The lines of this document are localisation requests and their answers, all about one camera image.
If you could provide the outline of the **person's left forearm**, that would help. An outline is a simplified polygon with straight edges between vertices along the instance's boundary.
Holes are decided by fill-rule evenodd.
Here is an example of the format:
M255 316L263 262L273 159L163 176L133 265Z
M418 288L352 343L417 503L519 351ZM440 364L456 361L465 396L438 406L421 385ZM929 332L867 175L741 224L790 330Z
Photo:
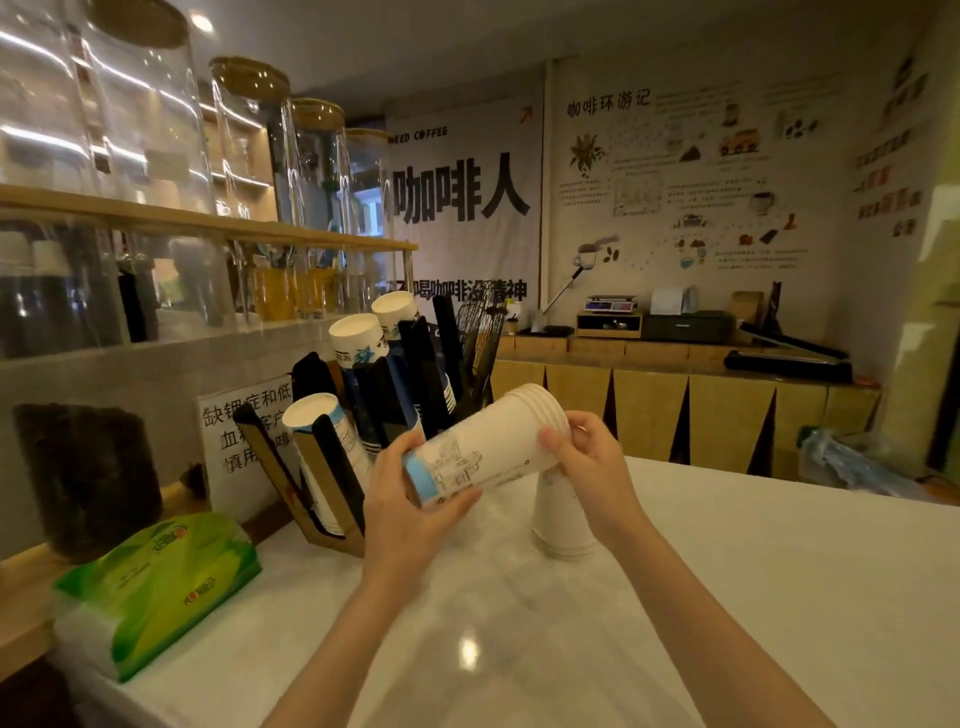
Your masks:
M347 728L378 650L423 580L417 572L363 576L260 728Z

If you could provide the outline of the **blue-banded paper cup stack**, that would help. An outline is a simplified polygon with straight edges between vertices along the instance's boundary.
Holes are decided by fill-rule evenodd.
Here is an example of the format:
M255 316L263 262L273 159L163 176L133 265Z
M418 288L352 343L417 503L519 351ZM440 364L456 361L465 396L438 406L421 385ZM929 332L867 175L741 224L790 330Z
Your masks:
M403 456L408 494L433 509L470 488L494 488L557 465L540 441L550 428L570 438L563 407L546 388L527 383Z

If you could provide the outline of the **white notice sign card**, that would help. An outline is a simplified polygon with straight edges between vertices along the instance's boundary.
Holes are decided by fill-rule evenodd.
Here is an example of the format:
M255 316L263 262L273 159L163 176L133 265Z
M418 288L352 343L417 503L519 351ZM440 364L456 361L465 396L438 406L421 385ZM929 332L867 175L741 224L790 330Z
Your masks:
M258 381L198 398L199 436L211 508L239 524L258 516L280 497L234 422L234 410L252 406L292 475L297 454L282 415L293 402L291 376Z

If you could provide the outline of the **large glass jar cork lid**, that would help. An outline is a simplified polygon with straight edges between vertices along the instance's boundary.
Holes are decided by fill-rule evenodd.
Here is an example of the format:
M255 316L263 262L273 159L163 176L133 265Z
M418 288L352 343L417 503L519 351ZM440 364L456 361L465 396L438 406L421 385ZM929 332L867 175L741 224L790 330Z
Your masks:
M188 22L166 0L69 0L127 201L215 213Z

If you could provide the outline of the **person's left hand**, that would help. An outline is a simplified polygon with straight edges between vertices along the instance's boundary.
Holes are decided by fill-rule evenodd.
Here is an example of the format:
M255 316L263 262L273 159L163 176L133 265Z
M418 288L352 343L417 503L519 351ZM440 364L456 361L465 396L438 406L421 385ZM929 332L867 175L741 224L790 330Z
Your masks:
M362 582L380 601L411 601L453 531L428 531L425 511L407 497L402 457L423 443L418 431L400 435L377 455L370 474Z

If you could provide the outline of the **brown paper bag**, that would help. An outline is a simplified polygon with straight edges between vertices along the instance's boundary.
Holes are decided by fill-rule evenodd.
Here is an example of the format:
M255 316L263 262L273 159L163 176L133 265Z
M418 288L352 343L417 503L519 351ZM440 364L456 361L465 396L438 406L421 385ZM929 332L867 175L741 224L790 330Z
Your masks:
M765 294L761 291L733 292L726 304L726 312L738 323L758 327L765 312Z

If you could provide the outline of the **paper cup stack blue print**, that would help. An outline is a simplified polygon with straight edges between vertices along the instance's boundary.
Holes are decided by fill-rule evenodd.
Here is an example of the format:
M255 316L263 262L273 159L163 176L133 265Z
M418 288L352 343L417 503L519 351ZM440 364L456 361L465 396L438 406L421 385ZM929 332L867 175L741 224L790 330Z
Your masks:
M388 346L381 324L373 313L351 314L333 322L329 335L354 426L366 452L375 457L381 452L382 444L373 411L366 403L359 385L356 367L372 364L387 356Z
M456 398L446 372L445 356L442 351L438 328L436 325L427 322L426 318L421 315L416 297L408 291L395 290L378 297L371 306L389 347L390 364L393 366L396 376L406 386L417 413L421 413L419 408L421 401L414 394L410 367L407 364L406 350L402 343L400 323L411 322L426 325L427 338L430 350L434 353L434 361L438 370L439 383L447 412L452 414L456 406Z

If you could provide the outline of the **wooden shelf board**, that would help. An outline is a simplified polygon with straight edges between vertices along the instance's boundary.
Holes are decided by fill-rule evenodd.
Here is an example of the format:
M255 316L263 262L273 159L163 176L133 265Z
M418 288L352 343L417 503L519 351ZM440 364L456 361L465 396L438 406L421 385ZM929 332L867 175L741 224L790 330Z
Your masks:
M0 183L0 220L29 220L122 230L145 235L227 239L298 248L414 252L417 244L179 210L127 200Z

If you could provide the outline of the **medium glass jar cork lid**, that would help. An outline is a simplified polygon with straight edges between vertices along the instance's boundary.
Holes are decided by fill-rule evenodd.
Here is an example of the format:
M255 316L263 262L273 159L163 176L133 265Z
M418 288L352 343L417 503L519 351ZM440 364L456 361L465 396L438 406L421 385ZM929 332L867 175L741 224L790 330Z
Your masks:
M208 67L223 177L221 212L303 224L295 198L297 153L287 74L243 55L215 56Z

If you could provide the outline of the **amber glass jar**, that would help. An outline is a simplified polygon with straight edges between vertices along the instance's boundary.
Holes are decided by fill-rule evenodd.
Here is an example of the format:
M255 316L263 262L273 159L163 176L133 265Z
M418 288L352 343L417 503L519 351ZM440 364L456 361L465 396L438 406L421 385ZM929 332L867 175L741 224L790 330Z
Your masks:
M250 274L256 315L263 323L298 319L296 276L289 267L254 267Z
M339 282L334 268L298 268L296 286L302 318L321 319L339 313Z

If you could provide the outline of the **small glass jar cork lid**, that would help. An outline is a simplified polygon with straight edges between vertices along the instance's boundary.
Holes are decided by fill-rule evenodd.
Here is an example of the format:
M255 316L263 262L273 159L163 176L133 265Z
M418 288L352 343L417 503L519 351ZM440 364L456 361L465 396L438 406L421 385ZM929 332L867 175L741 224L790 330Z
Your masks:
M349 159L349 231L361 237L393 236L393 188L388 169L389 136L379 129L345 130Z
M294 224L335 234L354 231L346 116L329 101L291 101L294 166L291 193Z

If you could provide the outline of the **illustrated coffee wall poster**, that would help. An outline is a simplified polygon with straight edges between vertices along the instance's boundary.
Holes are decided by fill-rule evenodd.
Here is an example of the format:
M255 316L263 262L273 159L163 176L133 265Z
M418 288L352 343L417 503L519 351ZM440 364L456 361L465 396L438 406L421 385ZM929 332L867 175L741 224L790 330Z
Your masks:
M722 304L782 282L818 305L833 278L849 123L834 63L783 52L573 59L550 75L553 293L602 239L576 293L693 285Z

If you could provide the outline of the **black wooden cup holder rack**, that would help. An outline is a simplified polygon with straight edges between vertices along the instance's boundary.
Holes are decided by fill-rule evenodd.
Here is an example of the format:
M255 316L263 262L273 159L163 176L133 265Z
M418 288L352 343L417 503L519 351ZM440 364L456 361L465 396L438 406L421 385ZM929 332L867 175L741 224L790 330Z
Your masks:
M417 431L425 438L432 439L474 415L482 407L466 398L458 399L461 396L458 365L462 358L462 345L452 298L446 295L433 297L433 307L436 317L434 326L438 329L445 371L456 399L455 409L452 414L448 412L434 352L430 349L427 338L426 324L402 321L399 324L401 340L410 367L414 394L420 400L420 413L415 408L406 386L395 374L389 347L383 358L356 367L357 379L364 399L370 406L382 445L381 452L407 431ZM311 352L296 362L291 373L292 404L317 393L333 394L354 423L336 357L335 362L342 379L341 384L336 383L332 368L317 352ZM292 474L282 461L273 440L267 435L254 408L244 403L234 410L232 418L307 542L353 556L363 556L366 531L363 504L366 492L361 491L330 417L318 417L312 426L312 433L294 432L290 435L296 457L296 447L299 446L305 464L333 510L342 528L342 538L331 536L321 528L311 509L314 501L306 485L302 483L299 458L296 460L296 472Z

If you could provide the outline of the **green tissue packet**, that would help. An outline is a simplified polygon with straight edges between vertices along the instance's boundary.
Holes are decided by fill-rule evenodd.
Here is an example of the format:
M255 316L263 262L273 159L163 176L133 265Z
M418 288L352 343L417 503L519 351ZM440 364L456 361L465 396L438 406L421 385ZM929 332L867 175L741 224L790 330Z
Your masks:
M56 644L125 683L261 571L255 544L231 516L162 520L54 582Z

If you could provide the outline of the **clear plastic bag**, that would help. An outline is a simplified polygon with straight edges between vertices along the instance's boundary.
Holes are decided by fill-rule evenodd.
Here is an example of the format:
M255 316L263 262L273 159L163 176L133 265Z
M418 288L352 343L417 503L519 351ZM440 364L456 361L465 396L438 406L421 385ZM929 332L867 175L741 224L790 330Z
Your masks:
M867 432L838 433L829 427L803 425L798 431L798 480L826 488L935 504L916 480L897 473L876 458L879 441Z

